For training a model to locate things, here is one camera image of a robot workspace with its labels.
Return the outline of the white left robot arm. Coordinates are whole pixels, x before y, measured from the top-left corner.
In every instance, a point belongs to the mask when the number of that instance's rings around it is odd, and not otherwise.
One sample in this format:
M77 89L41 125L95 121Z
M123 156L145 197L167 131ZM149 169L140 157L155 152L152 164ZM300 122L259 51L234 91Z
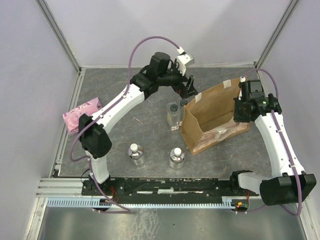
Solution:
M83 114L79 118L79 141L88 160L91 176L95 179L93 190L99 195L110 191L110 173L107 167L107 153L112 147L108 136L114 125L132 108L156 93L159 87L172 87L182 99L197 95L194 77L186 76L187 67L195 60L189 53L179 54L175 60L164 52L156 52L148 65L143 67L129 81L129 85L93 115Z

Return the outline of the brown canvas tote bag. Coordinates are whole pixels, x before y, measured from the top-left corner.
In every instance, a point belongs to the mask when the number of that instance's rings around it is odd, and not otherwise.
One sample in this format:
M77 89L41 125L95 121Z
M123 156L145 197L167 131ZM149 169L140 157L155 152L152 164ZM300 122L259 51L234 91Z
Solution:
M192 155L250 129L249 123L234 121L234 99L240 95L241 80L225 80L199 93L184 107L180 132Z

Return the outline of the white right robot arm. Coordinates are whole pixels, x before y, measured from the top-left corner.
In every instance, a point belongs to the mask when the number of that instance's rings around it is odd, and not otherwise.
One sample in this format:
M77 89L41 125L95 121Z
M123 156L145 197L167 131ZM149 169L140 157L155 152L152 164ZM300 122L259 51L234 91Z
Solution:
M236 97L233 120L253 122L258 128L269 156L272 177L249 170L237 171L233 173L235 179L228 184L229 191L239 196L250 190L259 194L267 206L302 206L317 180L313 173L306 173L293 150L278 99L272 94L256 98Z

